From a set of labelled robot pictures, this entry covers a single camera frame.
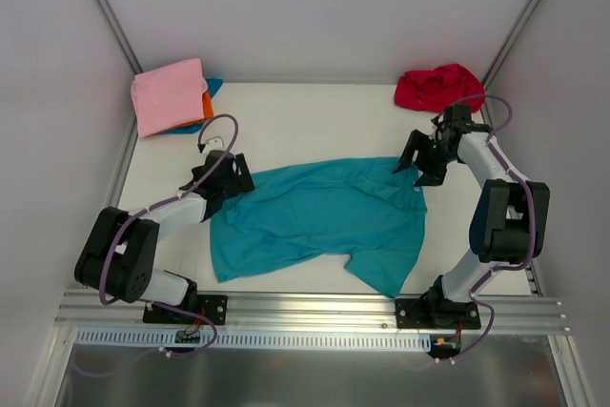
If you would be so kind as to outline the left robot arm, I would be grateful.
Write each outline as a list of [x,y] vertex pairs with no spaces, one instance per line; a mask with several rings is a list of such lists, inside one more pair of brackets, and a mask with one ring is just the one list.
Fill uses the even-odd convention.
[[177,322],[195,317],[196,283],[154,267],[158,242],[210,219],[225,201],[254,190],[245,155],[210,151],[176,196],[129,213],[107,207],[98,215],[74,269],[75,280],[107,301],[165,303]]

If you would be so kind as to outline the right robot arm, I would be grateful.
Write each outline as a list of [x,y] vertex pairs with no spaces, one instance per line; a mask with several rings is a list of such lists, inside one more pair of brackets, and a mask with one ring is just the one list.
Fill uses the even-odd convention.
[[403,329],[480,326],[476,299],[502,272],[526,269],[543,246],[550,189],[521,173],[501,150],[496,130],[472,118],[463,97],[433,118],[434,130],[411,132],[394,171],[417,168],[416,187],[443,184],[453,162],[468,167],[480,186],[469,249],[448,273],[408,307],[396,308]]

